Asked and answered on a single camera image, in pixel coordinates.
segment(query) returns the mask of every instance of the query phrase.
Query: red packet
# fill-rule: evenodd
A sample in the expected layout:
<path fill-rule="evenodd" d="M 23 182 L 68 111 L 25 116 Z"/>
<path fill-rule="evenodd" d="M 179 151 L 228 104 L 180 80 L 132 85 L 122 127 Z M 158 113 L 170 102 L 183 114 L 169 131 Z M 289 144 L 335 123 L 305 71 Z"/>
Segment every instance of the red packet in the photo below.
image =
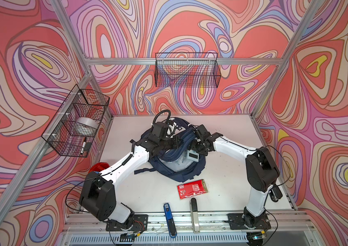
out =
<path fill-rule="evenodd" d="M 177 185 L 180 199 L 207 193 L 207 186 L 204 180 L 197 180 L 186 184 Z"/>

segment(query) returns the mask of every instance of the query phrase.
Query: black wire basket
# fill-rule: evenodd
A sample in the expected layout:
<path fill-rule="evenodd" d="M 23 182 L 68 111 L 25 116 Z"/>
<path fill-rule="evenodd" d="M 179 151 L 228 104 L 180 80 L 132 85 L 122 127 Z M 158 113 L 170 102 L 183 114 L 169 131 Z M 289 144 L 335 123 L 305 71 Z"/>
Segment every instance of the black wire basket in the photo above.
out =
<path fill-rule="evenodd" d="M 217 88 L 221 71 L 213 52 L 155 53 L 156 87 Z"/>
<path fill-rule="evenodd" d="M 78 88 L 76 96 L 58 125 L 52 133 L 44 133 L 43 139 L 59 155 L 87 157 L 104 113 L 108 108 L 109 100 L 108 96 L 100 92 Z M 89 123 L 81 123 L 83 122 L 80 120 L 82 118 L 88 118 Z"/>

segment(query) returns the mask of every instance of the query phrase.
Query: patterned wall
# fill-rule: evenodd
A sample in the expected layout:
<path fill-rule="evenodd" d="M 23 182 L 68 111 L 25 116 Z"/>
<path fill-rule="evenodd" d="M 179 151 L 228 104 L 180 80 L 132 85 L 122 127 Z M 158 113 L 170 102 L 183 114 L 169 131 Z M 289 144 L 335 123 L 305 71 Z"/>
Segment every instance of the patterned wall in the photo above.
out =
<path fill-rule="evenodd" d="M 0 1 L 0 195 L 83 76 L 51 5 L 13 2 Z M 53 244 L 69 212 L 63 194 L 83 179 L 105 125 L 88 158 L 47 152 L 2 223 L 0 245 Z"/>
<path fill-rule="evenodd" d="M 155 66 L 147 65 L 122 65 L 117 71 L 97 65 L 101 73 L 94 74 L 111 98 L 113 114 L 157 114 L 163 109 L 175 114 L 250 113 L 275 66 L 226 67 L 218 88 L 157 88 Z"/>
<path fill-rule="evenodd" d="M 88 57 L 210 50 L 220 57 L 281 57 L 308 6 L 306 0 L 64 2 Z"/>
<path fill-rule="evenodd" d="M 308 6 L 298 1 L 64 1 L 88 57 L 218 52 L 281 57 Z M 250 113 L 274 66 L 221 66 L 218 89 L 157 88 L 154 66 L 91 67 L 114 114 Z"/>
<path fill-rule="evenodd" d="M 348 1 L 324 3 L 257 121 L 297 206 L 348 246 Z"/>

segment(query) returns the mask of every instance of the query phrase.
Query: red container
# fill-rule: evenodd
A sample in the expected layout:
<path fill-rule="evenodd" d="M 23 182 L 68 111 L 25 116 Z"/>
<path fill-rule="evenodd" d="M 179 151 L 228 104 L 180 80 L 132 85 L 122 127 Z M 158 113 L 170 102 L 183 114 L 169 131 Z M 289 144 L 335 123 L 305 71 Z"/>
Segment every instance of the red container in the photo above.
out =
<path fill-rule="evenodd" d="M 95 165 L 93 165 L 93 167 L 91 167 L 91 169 L 89 170 L 88 173 L 90 173 L 90 172 L 101 172 L 104 169 L 107 169 L 109 167 L 110 167 L 110 165 L 108 165 L 107 162 L 98 162 Z"/>

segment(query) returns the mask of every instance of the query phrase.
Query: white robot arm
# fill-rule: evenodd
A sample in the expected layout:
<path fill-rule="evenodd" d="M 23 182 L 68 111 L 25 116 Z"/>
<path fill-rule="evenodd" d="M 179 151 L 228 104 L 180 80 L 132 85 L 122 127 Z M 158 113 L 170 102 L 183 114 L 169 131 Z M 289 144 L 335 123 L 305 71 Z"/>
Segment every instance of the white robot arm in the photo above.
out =
<path fill-rule="evenodd" d="M 173 137 L 169 118 L 170 115 L 166 123 L 155 123 L 154 120 L 149 134 L 138 142 L 133 141 L 132 151 L 117 163 L 100 173 L 89 173 L 79 204 L 100 221 L 116 220 L 123 224 L 124 228 L 129 228 L 133 223 L 134 213 L 126 205 L 116 201 L 116 189 L 131 172 L 146 163 L 158 151 L 175 149 L 180 145 L 179 140 Z M 191 150 L 204 155 L 209 151 L 218 151 L 241 162 L 245 161 L 251 192 L 248 204 L 244 208 L 243 219 L 247 227 L 254 227 L 265 214 L 264 204 L 270 190 L 276 187 L 279 191 L 275 182 L 280 173 L 269 150 L 265 147 L 255 149 L 241 145 L 219 133 L 210 134 L 203 125 L 195 127 L 194 131 L 197 137 L 190 146 Z"/>

